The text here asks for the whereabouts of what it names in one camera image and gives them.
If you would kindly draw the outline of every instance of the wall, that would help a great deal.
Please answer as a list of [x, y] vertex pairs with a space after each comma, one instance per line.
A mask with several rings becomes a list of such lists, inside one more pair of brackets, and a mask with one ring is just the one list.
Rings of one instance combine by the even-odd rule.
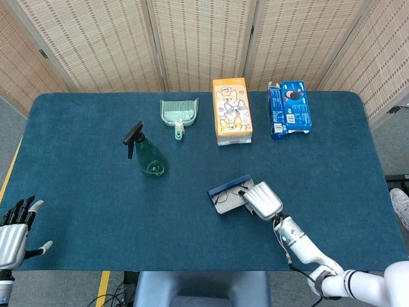
[[243, 76], [256, 1], [148, 2], [169, 91], [211, 91], [213, 79]]
[[68, 87], [0, 2], [0, 94], [24, 116], [41, 93]]
[[371, 120], [408, 89], [408, 43], [409, 2], [378, 0], [343, 47], [320, 89], [354, 91]]
[[79, 91], [160, 91], [144, 1], [18, 0]]
[[250, 90], [269, 81], [304, 80], [315, 90], [368, 1], [267, 0], [245, 76]]

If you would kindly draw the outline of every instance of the gray chair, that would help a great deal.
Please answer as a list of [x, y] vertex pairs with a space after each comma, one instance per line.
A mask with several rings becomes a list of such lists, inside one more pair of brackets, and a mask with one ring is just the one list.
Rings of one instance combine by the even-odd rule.
[[271, 307], [268, 274], [141, 272], [134, 307]]

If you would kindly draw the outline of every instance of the robotic arm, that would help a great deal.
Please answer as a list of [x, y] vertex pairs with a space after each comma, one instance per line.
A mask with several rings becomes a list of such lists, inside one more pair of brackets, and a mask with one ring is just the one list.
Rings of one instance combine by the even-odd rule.
[[282, 202], [262, 182], [247, 192], [240, 191], [249, 207], [264, 221], [273, 220], [274, 233], [292, 261], [285, 246], [303, 264], [320, 266], [309, 275], [311, 290], [322, 297], [352, 297], [379, 307], [403, 307], [409, 304], [409, 261], [396, 262], [385, 270], [384, 277], [354, 270], [344, 271], [333, 259], [324, 255], [290, 216], [282, 211]]
[[44, 204], [44, 201], [39, 200], [29, 208], [34, 198], [19, 200], [6, 212], [0, 223], [0, 306], [8, 306], [12, 295], [12, 270], [18, 268], [24, 259], [42, 255], [52, 246], [52, 241], [48, 241], [38, 249], [26, 251], [31, 225]]

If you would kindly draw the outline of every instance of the dustpan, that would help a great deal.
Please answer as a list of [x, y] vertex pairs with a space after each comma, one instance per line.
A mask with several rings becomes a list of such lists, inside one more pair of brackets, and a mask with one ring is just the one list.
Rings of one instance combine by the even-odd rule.
[[199, 99], [160, 101], [160, 117], [168, 126], [174, 126], [174, 138], [180, 141], [185, 133], [185, 127], [194, 123]]

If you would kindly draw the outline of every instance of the blue cookie box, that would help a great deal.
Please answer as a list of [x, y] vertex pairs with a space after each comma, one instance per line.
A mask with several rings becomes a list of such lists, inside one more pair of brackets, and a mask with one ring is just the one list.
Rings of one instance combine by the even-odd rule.
[[280, 83], [287, 132], [311, 131], [307, 93], [303, 81], [283, 81]]
[[270, 111], [271, 137], [272, 139], [284, 139], [287, 135], [287, 125], [280, 88], [269, 86], [267, 96]]

